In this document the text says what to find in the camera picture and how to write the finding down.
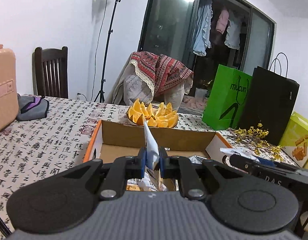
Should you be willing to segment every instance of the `plate of orange slices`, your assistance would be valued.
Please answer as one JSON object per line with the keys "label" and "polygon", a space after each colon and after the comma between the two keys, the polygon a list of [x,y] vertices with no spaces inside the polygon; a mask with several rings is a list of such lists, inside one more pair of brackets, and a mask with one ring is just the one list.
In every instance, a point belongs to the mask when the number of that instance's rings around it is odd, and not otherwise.
{"label": "plate of orange slices", "polygon": [[127,118],[131,124],[144,125],[147,122],[148,126],[173,128],[177,125],[178,114],[173,111],[172,104],[160,103],[158,109],[154,109],[150,103],[148,107],[139,99],[135,100],[132,106],[127,110]]}

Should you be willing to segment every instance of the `red patterned blanket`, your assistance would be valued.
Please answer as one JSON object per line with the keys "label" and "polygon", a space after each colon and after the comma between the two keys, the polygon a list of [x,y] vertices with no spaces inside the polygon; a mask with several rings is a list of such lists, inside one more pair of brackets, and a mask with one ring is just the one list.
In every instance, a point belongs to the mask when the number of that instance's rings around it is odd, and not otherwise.
{"label": "red patterned blanket", "polygon": [[146,51],[133,52],[131,60],[137,61],[138,69],[146,76],[147,81],[151,82],[154,96],[162,94],[187,78],[193,80],[192,70],[179,60],[163,54],[158,56]]}

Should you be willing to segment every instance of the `green shopping bag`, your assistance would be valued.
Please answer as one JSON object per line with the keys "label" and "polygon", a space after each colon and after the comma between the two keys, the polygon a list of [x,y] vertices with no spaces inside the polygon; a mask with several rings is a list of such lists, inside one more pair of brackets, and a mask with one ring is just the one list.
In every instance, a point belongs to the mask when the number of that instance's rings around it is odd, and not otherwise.
{"label": "green shopping bag", "polygon": [[248,95],[252,77],[219,65],[202,120],[214,130],[236,128]]}

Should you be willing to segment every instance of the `glass panel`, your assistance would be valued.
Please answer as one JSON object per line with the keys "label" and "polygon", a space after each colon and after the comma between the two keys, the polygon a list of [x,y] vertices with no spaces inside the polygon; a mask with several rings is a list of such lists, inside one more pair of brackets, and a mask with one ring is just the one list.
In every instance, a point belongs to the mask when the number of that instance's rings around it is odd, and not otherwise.
{"label": "glass panel", "polygon": [[254,68],[266,67],[265,57],[269,39],[270,24],[259,17],[256,13],[252,15],[251,34],[249,47],[246,54],[243,72],[253,75]]}
{"label": "glass panel", "polygon": [[182,60],[194,0],[153,0],[142,50]]}

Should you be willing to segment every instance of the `hanging clothes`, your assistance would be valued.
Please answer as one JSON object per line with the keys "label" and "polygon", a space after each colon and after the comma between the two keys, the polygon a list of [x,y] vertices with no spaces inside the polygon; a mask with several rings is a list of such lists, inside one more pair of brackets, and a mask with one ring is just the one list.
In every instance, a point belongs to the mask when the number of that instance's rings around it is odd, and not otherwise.
{"label": "hanging clothes", "polygon": [[229,12],[227,11],[227,9],[224,8],[221,11],[221,14],[218,18],[218,21],[216,24],[216,31],[223,34],[227,27],[228,21],[229,21]]}
{"label": "hanging clothes", "polygon": [[193,46],[193,53],[198,56],[205,56],[206,48],[211,47],[209,37],[212,17],[212,0],[201,2],[198,8],[197,20],[194,29],[195,42]]}
{"label": "hanging clothes", "polygon": [[227,34],[224,44],[231,49],[240,48],[242,18],[243,17],[241,15],[235,15],[233,11],[229,10],[230,24],[227,27]]}

